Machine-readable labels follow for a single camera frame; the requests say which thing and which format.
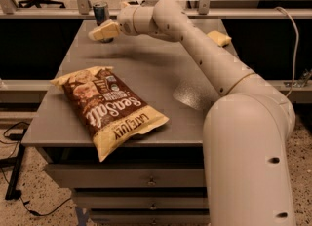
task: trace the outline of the gray tabletop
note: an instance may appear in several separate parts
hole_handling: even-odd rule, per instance
[[[194,20],[205,32],[224,32],[220,20]],[[205,116],[218,99],[187,51],[145,35],[121,35],[102,44],[88,38],[96,26],[84,21],[58,76],[96,65],[113,66],[113,72],[149,105],[170,121],[156,130],[128,140],[123,146],[200,145]],[[227,48],[234,53],[232,46]],[[36,147],[91,147],[92,140],[65,95],[50,86],[22,144]]]

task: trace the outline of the white cable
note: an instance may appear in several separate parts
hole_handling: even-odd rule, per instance
[[[296,27],[296,24],[293,20],[293,17],[282,7],[276,7],[276,9],[278,11],[280,11],[281,13],[285,14],[286,16],[289,17],[289,19],[292,21],[292,26],[295,32],[295,45],[294,45],[294,50],[293,50],[293,57],[292,57],[292,82],[291,82],[291,88],[289,90],[289,92],[286,94],[286,97],[288,97],[292,90],[293,90],[293,83],[294,83],[294,75],[295,75],[295,62],[296,62],[296,52],[298,49],[298,44],[299,44],[299,31],[298,28]]]

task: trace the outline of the yellow object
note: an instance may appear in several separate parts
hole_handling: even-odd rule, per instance
[[[208,37],[213,39],[219,46],[224,47],[230,44],[232,38],[228,35],[222,34],[218,31],[212,31],[207,34]]]
[[[93,41],[100,41],[102,39],[108,39],[118,36],[120,33],[117,22],[107,20],[101,26],[96,27],[89,32],[89,38]]]

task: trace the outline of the drawer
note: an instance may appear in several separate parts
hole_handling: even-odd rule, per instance
[[[87,209],[208,209],[206,188],[103,189],[73,192],[72,199]]]
[[[168,211],[141,211],[141,210],[91,210],[90,218],[95,223],[107,224],[204,224],[210,223],[207,210],[168,210]]]
[[[202,165],[48,164],[45,172],[62,188],[206,187]]]

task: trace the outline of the speckled floor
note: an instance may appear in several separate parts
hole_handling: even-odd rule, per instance
[[[312,225],[312,135],[308,126],[306,126],[309,124],[311,129],[312,123],[309,120],[312,120],[312,117],[308,117],[306,109],[298,110],[295,130],[287,142],[297,226]],[[6,142],[8,140],[2,134],[10,123],[1,124],[0,138]],[[0,147],[0,158],[6,158],[14,151],[15,144],[1,144]],[[51,212],[70,197],[70,190],[58,188],[55,182],[43,172],[45,165],[46,162],[34,148],[26,148],[17,185],[17,189],[22,191],[22,199],[29,202],[26,205],[27,208],[41,214]],[[4,168],[3,171],[6,178],[9,179],[12,168]],[[71,200],[51,215],[33,216],[24,208],[21,199],[10,201],[4,199],[7,187],[8,184],[1,173],[0,225],[78,225],[75,204]],[[90,220],[87,225],[96,226]]]

